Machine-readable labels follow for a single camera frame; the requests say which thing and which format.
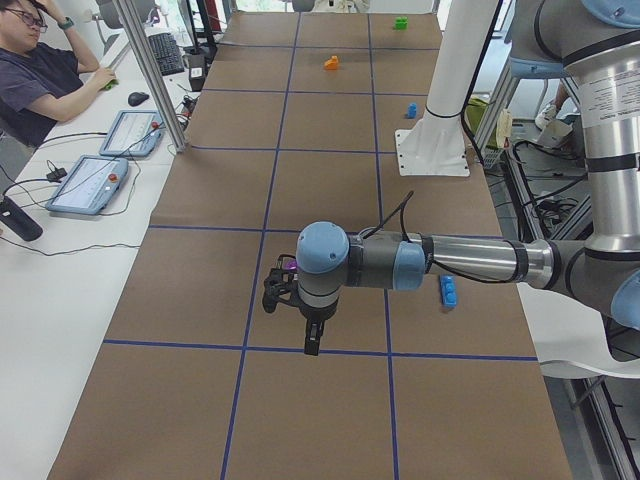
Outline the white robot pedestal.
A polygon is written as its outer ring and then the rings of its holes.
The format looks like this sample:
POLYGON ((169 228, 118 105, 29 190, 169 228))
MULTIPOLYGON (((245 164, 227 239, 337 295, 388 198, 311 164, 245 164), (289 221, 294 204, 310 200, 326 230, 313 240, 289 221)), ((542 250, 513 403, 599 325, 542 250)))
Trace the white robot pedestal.
POLYGON ((402 176, 469 175, 463 110, 500 8, 498 0, 451 3, 423 117, 412 129, 395 132, 402 176))

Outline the small blue block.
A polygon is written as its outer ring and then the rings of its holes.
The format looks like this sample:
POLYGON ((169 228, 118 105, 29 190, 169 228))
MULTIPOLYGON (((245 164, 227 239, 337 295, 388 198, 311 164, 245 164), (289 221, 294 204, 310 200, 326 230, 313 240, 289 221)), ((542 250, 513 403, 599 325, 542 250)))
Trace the small blue block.
POLYGON ((415 102, 408 104, 405 117, 407 119, 415 119, 418 114, 418 105, 415 102))

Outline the black keyboard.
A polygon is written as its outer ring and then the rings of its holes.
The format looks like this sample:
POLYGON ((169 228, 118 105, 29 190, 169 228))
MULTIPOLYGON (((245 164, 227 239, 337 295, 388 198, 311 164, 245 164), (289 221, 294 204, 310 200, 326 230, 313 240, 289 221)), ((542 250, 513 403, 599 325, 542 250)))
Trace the black keyboard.
POLYGON ((147 37, 162 76, 184 71, 182 55, 171 33, 157 33, 147 37))

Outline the purple trapezoid block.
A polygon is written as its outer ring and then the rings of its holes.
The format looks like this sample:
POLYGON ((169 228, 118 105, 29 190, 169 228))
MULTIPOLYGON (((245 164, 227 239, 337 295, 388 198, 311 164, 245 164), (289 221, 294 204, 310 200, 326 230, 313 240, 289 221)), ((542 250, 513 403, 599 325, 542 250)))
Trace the purple trapezoid block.
POLYGON ((294 256, 283 254, 279 258, 279 267, 288 271, 295 271, 297 269, 297 261, 294 256))

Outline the seated person in dark shirt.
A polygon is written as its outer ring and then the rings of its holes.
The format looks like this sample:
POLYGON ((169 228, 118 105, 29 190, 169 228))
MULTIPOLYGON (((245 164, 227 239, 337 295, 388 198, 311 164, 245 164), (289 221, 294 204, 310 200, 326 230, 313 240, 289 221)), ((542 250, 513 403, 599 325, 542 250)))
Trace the seated person in dark shirt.
POLYGON ((55 2, 1 3, 1 118, 21 143, 41 145, 56 124, 86 111, 115 81, 114 71, 100 66, 55 2), (40 40, 47 30, 45 16, 64 33, 68 50, 40 40))

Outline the aluminium frame post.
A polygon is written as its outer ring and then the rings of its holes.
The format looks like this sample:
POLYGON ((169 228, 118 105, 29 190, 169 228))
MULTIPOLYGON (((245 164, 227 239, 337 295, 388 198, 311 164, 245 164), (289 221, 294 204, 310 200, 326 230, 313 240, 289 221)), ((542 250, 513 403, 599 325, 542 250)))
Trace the aluminium frame post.
POLYGON ((135 4, 130 0, 114 0, 113 3, 156 107, 162 116, 165 130, 170 135, 176 152, 182 153, 187 145, 186 137, 147 40, 145 29, 140 22, 135 4))

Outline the far teach pendant tablet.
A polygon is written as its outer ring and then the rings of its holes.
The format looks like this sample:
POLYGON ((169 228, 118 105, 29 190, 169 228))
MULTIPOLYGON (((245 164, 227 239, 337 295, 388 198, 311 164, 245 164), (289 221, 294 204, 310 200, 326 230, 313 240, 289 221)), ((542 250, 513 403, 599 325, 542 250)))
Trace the far teach pendant tablet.
POLYGON ((162 126, 162 117, 155 110, 121 110, 99 154, 104 157, 147 157, 161 141, 162 126))

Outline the green double block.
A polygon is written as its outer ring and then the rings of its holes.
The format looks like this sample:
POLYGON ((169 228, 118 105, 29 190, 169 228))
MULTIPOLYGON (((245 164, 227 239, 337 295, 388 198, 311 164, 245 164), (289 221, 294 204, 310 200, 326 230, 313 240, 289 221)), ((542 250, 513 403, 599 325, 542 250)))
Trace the green double block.
POLYGON ((408 17, 397 16, 394 21, 395 30, 406 30, 408 28, 408 17))

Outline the orange trapezoid block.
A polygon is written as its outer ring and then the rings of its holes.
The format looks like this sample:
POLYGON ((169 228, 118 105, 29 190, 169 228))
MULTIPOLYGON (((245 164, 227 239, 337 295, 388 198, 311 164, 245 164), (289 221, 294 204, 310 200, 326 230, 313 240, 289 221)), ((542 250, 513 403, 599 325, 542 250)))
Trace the orange trapezoid block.
POLYGON ((339 67, 340 67, 340 59, 337 55, 332 55, 323 64, 323 68, 327 71, 335 71, 335 70, 338 70, 339 67))

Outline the near teach pendant tablet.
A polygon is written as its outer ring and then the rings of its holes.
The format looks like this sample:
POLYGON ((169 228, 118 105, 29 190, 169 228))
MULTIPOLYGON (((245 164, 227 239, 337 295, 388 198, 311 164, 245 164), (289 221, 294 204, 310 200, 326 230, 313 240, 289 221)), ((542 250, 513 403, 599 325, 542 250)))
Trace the near teach pendant tablet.
POLYGON ((97 215, 117 193, 128 170, 126 158, 83 155, 45 208, 51 212, 97 215))

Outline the white plastic chair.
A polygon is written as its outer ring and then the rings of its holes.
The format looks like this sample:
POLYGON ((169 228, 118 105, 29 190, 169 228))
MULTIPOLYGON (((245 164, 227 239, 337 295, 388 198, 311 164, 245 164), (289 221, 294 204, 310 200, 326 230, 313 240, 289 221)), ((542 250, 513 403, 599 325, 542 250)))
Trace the white plastic chair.
POLYGON ((639 361, 614 359, 600 313, 564 295, 517 285, 542 374, 637 379, 639 361))

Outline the teach pendant tablet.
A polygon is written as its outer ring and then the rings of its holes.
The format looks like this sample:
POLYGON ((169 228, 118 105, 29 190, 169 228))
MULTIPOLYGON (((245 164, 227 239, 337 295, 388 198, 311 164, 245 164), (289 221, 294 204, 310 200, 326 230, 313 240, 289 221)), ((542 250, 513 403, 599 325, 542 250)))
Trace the teach pendant tablet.
POLYGON ((97 215, 117 193, 128 170, 126 158, 83 155, 45 208, 51 212, 97 215))
POLYGON ((104 157, 147 157, 161 141, 162 126, 162 117, 155 110, 121 110, 99 154, 104 157))

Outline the small black adapter box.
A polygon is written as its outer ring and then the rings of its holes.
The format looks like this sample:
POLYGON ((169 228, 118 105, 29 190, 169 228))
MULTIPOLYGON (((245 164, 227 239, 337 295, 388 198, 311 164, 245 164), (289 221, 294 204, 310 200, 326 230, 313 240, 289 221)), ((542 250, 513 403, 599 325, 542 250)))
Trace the small black adapter box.
POLYGON ((46 175, 46 178, 49 182, 59 183, 66 176, 67 176, 67 171, 64 168, 56 168, 50 171, 46 175))

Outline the long blue block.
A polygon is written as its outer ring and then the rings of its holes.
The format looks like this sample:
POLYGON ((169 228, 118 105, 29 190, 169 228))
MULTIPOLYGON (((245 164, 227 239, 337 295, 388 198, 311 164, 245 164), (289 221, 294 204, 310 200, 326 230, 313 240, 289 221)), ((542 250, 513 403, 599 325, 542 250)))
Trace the long blue block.
POLYGON ((458 305, 455 277, 452 275, 440 275, 439 287, 441 304, 446 308, 455 308, 458 305))

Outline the black computer mouse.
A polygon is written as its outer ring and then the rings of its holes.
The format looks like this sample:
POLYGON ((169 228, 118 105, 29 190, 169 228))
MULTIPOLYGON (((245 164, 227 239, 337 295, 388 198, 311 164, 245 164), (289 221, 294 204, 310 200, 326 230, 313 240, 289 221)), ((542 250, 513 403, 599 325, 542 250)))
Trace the black computer mouse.
POLYGON ((145 92, 132 92, 129 94, 127 98, 127 103, 131 107, 137 107, 147 101, 149 99, 149 95, 145 92))

